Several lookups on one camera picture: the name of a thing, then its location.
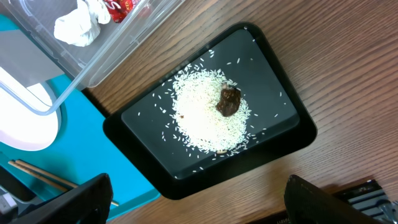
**transparent plastic bin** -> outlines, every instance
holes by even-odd
[[[122,23],[111,21],[109,24],[100,24],[101,32],[94,42],[86,47],[77,47],[57,40],[53,35],[55,20],[76,9],[75,0],[0,1],[15,17],[18,25],[25,29],[26,34],[34,39],[66,74],[75,77],[47,111],[32,107],[0,80],[0,88],[39,115],[53,113],[78,85],[84,88],[100,84],[184,2],[141,0]]]

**black tray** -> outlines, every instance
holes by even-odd
[[[212,58],[209,49],[215,52]],[[241,148],[234,156],[205,154],[195,148],[188,148],[187,152],[181,141],[173,138],[178,132],[169,116],[174,111],[171,91],[167,90],[172,90],[172,82],[168,80],[174,80],[173,76],[189,63],[201,64],[208,70],[220,68],[228,79],[238,83],[252,110],[246,129],[256,135],[256,139],[250,138],[247,150]],[[160,106],[167,112],[162,113]],[[317,135],[311,117],[264,34],[257,26],[245,22],[224,31],[107,118],[104,131],[154,187],[171,199],[194,194],[295,152],[308,146]]]

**pile of white rice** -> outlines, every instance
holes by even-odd
[[[217,111],[222,83],[236,85],[227,80],[221,70],[197,70],[176,76],[173,88],[177,97],[173,98],[175,114],[172,117],[185,136],[187,147],[197,147],[205,152],[224,151],[245,140],[246,120],[251,110],[242,98],[234,115],[226,118]]]

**wooden chopstick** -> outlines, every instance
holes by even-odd
[[[29,175],[32,175],[32,176],[38,178],[39,180],[41,180],[41,181],[43,181],[43,182],[55,187],[56,189],[61,190],[62,192],[67,192],[68,191],[68,189],[66,189],[65,187],[62,187],[61,185],[59,185],[59,184],[57,184],[55,182],[52,182],[51,180],[48,180],[47,178],[43,177],[42,175],[36,174],[35,172],[32,172],[29,169],[27,169],[27,168],[25,168],[25,167],[23,167],[21,165],[16,164],[14,161],[8,161],[8,164],[14,166],[17,169],[20,169],[20,170],[24,171],[25,173],[27,173]]]
[[[26,172],[26,173],[28,173],[28,174],[30,174],[30,175],[36,177],[36,178],[38,178],[37,176],[39,176],[40,178],[38,178],[38,179],[40,179],[40,180],[45,179],[46,181],[44,181],[44,180],[43,180],[43,181],[46,182],[46,183],[48,183],[48,184],[50,184],[49,182],[53,183],[53,184],[50,184],[50,185],[53,186],[53,187],[55,187],[55,188],[57,188],[57,189],[59,189],[59,190],[62,190],[62,189],[60,189],[59,187],[65,189],[65,190],[63,190],[63,192],[66,192],[66,191],[67,191],[67,189],[66,189],[65,187],[62,187],[61,185],[58,185],[58,184],[56,184],[55,182],[52,182],[51,180],[48,180],[48,179],[46,179],[45,177],[43,177],[43,176],[41,176],[41,175],[39,175],[39,174],[36,174],[35,172],[30,171],[29,169],[32,169],[32,170],[34,170],[34,171],[36,171],[36,172],[38,172],[38,173],[40,173],[40,174],[46,175],[46,176],[48,176],[48,177],[51,177],[51,178],[53,178],[54,180],[57,180],[57,181],[59,181],[59,182],[65,184],[65,185],[68,185],[69,187],[73,187],[73,188],[77,188],[77,187],[78,187],[77,184],[74,184],[74,183],[72,183],[72,182],[70,182],[70,181],[67,181],[67,180],[65,180],[65,179],[62,179],[61,177],[57,177],[56,175],[53,175],[53,174],[51,174],[51,173],[49,173],[49,172],[47,172],[47,171],[45,171],[45,170],[42,170],[42,169],[40,169],[40,168],[38,168],[38,167],[36,167],[36,166],[30,165],[30,164],[28,164],[28,163],[26,163],[26,162],[24,162],[24,161],[22,161],[22,160],[19,160],[19,159],[18,159],[18,160],[16,160],[15,162],[14,162],[14,161],[9,161],[8,163],[9,163],[10,165],[12,165],[12,166],[14,166],[14,167],[16,167],[16,168],[18,168],[18,169],[24,171],[24,172]],[[115,206],[119,206],[119,204],[118,204],[117,202],[115,202],[115,201],[112,201],[111,204],[112,204],[112,205],[115,205]]]

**brown wood grain surface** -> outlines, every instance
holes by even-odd
[[[245,223],[284,209],[290,174],[328,192],[375,178],[398,200],[398,1],[186,0],[90,91],[113,113],[239,21],[265,33],[318,127],[315,142],[112,223]]]

